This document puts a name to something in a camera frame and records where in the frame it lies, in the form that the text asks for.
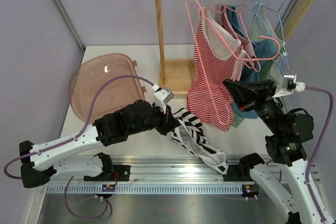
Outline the black white striped tank top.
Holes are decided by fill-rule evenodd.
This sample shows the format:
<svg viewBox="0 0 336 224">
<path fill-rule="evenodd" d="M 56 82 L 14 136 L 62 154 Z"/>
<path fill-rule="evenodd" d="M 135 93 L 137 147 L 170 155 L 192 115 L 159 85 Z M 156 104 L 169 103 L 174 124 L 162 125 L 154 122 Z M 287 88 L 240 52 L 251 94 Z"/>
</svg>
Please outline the black white striped tank top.
<svg viewBox="0 0 336 224">
<path fill-rule="evenodd" d="M 178 110 L 173 116 L 180 126 L 170 132 L 171 142 L 182 146 L 218 173 L 227 174 L 229 165 L 226 154 L 210 144 L 204 134 L 204 125 L 200 119 L 185 108 Z"/>
</svg>

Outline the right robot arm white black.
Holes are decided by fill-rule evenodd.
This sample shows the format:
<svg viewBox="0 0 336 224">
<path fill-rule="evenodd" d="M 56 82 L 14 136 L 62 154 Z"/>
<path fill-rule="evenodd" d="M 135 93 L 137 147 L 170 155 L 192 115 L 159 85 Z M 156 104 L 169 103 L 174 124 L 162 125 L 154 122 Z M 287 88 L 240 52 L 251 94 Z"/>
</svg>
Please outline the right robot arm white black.
<svg viewBox="0 0 336 224">
<path fill-rule="evenodd" d="M 306 90 L 306 84 L 291 75 L 285 76 L 280 84 L 270 80 L 229 79 L 223 84 L 239 110 L 254 110 L 272 132 L 265 137 L 267 153 L 285 177 L 289 189 L 270 174 L 267 164 L 256 153 L 239 160 L 239 176 L 255 181 L 280 210 L 286 223 L 335 223 L 312 179 L 313 160 L 307 158 L 303 146 L 313 138 L 313 117 L 302 108 L 284 113 L 281 103 L 277 102 L 279 97 Z"/>
</svg>

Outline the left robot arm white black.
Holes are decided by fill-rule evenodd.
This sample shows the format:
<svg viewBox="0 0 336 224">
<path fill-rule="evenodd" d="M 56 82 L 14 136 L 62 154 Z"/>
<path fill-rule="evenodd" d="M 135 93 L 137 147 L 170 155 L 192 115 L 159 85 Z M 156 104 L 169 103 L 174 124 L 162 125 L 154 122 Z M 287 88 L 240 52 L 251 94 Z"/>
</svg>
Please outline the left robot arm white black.
<svg viewBox="0 0 336 224">
<path fill-rule="evenodd" d="M 56 174 L 56 163 L 63 158 L 95 148 L 125 142 L 130 135 L 157 130 L 167 135 L 180 123 L 169 106 L 161 108 L 144 100 L 106 114 L 80 131 L 77 136 L 53 140 L 45 144 L 23 141 L 19 144 L 21 160 L 20 177 L 25 188 L 48 183 Z"/>
</svg>

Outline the green white striped tank top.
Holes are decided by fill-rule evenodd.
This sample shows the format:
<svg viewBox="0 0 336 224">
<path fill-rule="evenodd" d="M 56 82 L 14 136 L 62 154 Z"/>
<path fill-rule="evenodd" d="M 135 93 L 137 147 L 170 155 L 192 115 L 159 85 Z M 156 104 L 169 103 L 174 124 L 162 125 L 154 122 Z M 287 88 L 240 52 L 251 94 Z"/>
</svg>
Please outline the green white striped tank top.
<svg viewBox="0 0 336 224">
<path fill-rule="evenodd" d="M 266 9 L 263 7 L 262 3 L 260 6 L 257 6 L 257 9 L 254 8 L 254 18 L 250 30 L 248 31 L 248 36 L 251 42 L 262 41 L 263 38 L 261 38 L 261 36 L 274 38 L 280 44 L 280 53 L 283 52 L 285 55 L 287 53 L 286 45 L 283 45 L 283 41 L 275 34 L 266 15 Z M 271 80 L 276 84 L 279 84 L 283 81 L 280 68 L 274 62 L 274 60 L 278 60 L 279 58 L 280 55 L 273 60 L 266 60 L 263 66 L 260 67 L 261 81 Z"/>
</svg>

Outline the teal blue tank top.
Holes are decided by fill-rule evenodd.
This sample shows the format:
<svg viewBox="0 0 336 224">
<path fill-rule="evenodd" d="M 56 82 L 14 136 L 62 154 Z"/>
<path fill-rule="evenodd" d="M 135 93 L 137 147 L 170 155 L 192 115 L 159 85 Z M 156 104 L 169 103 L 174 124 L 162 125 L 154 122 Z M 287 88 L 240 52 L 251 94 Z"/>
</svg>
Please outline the teal blue tank top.
<svg viewBox="0 0 336 224">
<path fill-rule="evenodd" d="M 235 33 L 242 37 L 241 41 L 243 41 L 243 39 L 246 39 L 246 36 L 243 33 L 243 29 L 239 27 L 237 13 L 230 9 L 226 9 L 226 14 L 227 14 L 228 20 L 231 23 L 231 26 L 233 27 Z M 271 39 L 263 39 L 260 42 L 252 41 L 251 45 L 253 47 L 255 56 L 259 59 L 261 67 L 263 66 L 265 61 L 260 60 L 260 58 L 271 58 L 277 53 L 277 50 L 278 50 L 277 44 Z M 254 69 L 249 69 L 245 65 L 243 66 L 244 68 L 242 69 L 242 72 L 240 75 L 240 81 L 243 81 L 243 82 L 259 82 L 260 81 L 261 71 L 256 72 Z M 233 102 L 232 108 L 240 121 L 243 121 L 244 119 L 256 119 L 258 117 L 257 113 L 254 110 L 251 110 L 248 112 L 239 111 L 238 106 L 236 105 L 235 102 Z"/>
</svg>

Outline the mauve pink tank top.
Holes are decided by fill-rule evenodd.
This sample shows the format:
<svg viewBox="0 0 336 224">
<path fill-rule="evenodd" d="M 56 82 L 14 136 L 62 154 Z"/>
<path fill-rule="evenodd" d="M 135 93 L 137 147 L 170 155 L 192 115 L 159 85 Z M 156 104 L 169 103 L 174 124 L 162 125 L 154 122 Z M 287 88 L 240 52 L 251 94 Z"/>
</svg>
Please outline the mauve pink tank top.
<svg viewBox="0 0 336 224">
<path fill-rule="evenodd" d="M 215 10 L 215 20 L 217 23 L 226 29 L 235 39 L 239 39 L 243 49 L 250 57 L 254 58 L 255 52 L 253 45 L 240 29 L 235 7 L 229 6 L 228 8 L 225 8 L 224 4 L 216 4 Z"/>
</svg>

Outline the wooden clothes rack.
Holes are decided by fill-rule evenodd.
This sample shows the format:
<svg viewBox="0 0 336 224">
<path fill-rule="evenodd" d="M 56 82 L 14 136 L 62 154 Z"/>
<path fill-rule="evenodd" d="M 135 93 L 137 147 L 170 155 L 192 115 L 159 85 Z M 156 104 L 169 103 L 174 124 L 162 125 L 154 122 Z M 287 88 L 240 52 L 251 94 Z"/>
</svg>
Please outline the wooden clothes rack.
<svg viewBox="0 0 336 224">
<path fill-rule="evenodd" d="M 301 22 L 306 12 L 315 0 L 291 0 L 282 16 L 283 28 L 278 28 L 279 38 L 288 40 Z M 160 72 L 159 83 L 171 89 L 177 98 L 185 98 L 192 84 L 194 64 L 192 59 L 183 59 L 174 55 L 172 59 L 165 59 L 162 1 L 155 0 L 157 30 L 159 38 Z"/>
</svg>

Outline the aluminium mounting rail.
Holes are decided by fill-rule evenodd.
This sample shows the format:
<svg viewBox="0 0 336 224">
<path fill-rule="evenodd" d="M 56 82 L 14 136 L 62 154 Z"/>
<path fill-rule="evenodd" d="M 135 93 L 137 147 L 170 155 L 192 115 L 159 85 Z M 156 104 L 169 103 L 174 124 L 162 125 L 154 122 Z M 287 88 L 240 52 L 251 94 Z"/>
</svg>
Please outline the aluminium mounting rail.
<svg viewBox="0 0 336 224">
<path fill-rule="evenodd" d="M 238 165 L 237 159 L 229 160 L 226 174 L 209 167 L 200 159 L 191 156 L 178 156 L 170 158 L 135 157 L 135 156 L 112 156 L 113 169 L 119 174 L 119 181 L 139 182 L 145 180 L 162 181 L 225 181 L 225 182 L 250 182 Z M 70 176 L 95 177 L 99 175 L 98 169 L 102 168 L 102 160 L 99 157 L 77 155 L 57 161 L 54 169 L 59 169 L 59 178 Z"/>
</svg>

